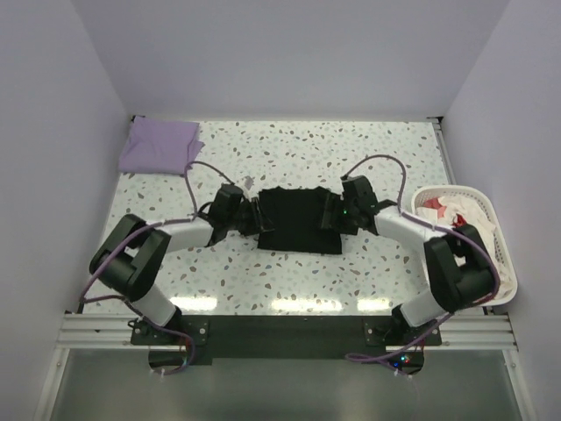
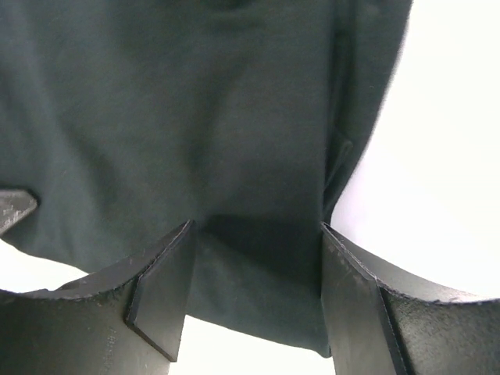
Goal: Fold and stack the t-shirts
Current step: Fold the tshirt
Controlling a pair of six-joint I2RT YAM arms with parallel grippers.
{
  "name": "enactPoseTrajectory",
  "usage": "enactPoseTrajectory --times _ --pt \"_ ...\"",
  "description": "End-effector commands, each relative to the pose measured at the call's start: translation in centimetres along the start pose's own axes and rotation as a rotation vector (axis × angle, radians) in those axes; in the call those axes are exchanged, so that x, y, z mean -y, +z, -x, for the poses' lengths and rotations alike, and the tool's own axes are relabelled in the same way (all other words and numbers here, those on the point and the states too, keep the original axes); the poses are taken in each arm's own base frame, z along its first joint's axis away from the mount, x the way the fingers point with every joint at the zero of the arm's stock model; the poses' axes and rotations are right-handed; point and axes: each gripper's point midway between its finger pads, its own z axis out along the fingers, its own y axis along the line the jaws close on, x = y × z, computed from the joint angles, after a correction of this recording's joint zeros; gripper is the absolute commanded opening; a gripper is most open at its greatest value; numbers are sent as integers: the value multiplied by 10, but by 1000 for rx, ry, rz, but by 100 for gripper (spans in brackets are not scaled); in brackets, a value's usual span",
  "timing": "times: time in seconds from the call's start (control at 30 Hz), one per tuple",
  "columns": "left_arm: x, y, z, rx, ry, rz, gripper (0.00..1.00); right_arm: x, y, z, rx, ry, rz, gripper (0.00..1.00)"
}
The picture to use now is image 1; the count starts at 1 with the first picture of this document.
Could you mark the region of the black t shirt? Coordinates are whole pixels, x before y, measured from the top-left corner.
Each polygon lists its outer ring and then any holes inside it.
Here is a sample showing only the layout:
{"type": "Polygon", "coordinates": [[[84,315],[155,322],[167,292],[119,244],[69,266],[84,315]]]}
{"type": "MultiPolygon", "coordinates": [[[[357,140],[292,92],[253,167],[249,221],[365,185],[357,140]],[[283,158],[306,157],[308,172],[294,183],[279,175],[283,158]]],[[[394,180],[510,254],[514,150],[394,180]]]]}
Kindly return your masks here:
{"type": "Polygon", "coordinates": [[[259,204],[273,229],[262,232],[258,249],[275,252],[340,255],[342,240],[338,232],[320,228],[326,198],[330,192],[315,189],[264,189],[259,204]]]}

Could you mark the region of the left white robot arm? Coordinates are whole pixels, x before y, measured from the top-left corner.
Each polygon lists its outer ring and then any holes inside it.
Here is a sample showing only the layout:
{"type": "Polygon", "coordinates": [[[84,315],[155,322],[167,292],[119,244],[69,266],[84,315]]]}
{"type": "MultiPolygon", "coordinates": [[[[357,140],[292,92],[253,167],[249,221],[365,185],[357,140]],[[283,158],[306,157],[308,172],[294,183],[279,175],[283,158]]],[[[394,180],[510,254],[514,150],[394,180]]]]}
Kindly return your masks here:
{"type": "Polygon", "coordinates": [[[212,247],[231,231],[244,236],[273,229],[257,197],[224,184],[213,201],[193,216],[149,223],[134,214],[124,215],[89,263],[88,285],[100,281],[151,325],[162,344],[172,344],[185,333],[182,313],[156,285],[160,265],[168,253],[212,247]]]}

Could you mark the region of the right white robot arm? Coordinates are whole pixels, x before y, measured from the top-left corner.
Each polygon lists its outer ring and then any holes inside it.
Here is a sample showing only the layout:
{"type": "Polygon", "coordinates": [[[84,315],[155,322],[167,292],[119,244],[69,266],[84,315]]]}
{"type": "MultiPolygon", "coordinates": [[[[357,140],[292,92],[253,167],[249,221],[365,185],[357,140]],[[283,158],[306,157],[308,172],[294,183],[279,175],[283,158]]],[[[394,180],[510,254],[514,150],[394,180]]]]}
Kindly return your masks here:
{"type": "Polygon", "coordinates": [[[408,246],[424,262],[427,286],[393,308],[379,334],[408,345],[438,318],[494,298],[500,277],[477,228],[434,225],[397,202],[380,201],[363,175],[343,177],[342,186],[342,194],[328,192],[323,201],[322,229],[349,235],[370,232],[408,246]]]}

